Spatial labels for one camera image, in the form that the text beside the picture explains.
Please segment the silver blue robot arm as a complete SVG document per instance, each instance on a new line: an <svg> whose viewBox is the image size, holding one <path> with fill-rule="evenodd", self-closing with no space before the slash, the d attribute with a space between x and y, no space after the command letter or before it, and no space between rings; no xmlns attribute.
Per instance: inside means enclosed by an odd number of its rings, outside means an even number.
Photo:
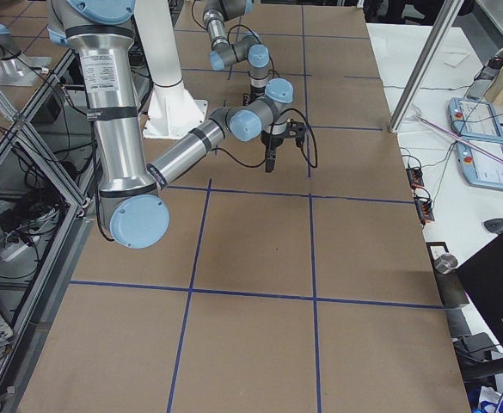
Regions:
<svg viewBox="0 0 503 413"><path fill-rule="evenodd" d="M258 34L252 30L231 43L224 24L249 13L251 1L207 1L202 20L209 35L212 51L209 60L214 71L223 71L232 65L248 62L250 93L244 103L249 104L265 93L268 81L270 53Z"/></svg>
<svg viewBox="0 0 503 413"><path fill-rule="evenodd" d="M50 39L80 58L104 173L101 222L115 242L132 249L156 243L169 226L159 191L228 135L245 142L274 127L292 103L291 83L268 76L267 48L252 34L236 43L226 36L224 24L251 9L249 1L205 5L212 68L247 62L258 92L245 106L209 111L183 83L166 2L48 4Z"/></svg>

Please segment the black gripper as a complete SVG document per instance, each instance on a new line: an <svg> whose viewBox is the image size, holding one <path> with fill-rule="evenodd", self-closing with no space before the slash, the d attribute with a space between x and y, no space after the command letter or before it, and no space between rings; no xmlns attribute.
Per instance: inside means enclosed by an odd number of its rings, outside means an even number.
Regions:
<svg viewBox="0 0 503 413"><path fill-rule="evenodd" d="M263 85L263 86L254 86L253 84L251 84L250 85L250 95L249 95L250 99L251 100L256 100L259 97L264 96L265 89L266 89L265 85Z"/></svg>
<svg viewBox="0 0 503 413"><path fill-rule="evenodd" d="M261 143L265 146L265 172L272 173L276 164L277 148L284 143L285 133L271 134L261 132Z"/></svg>

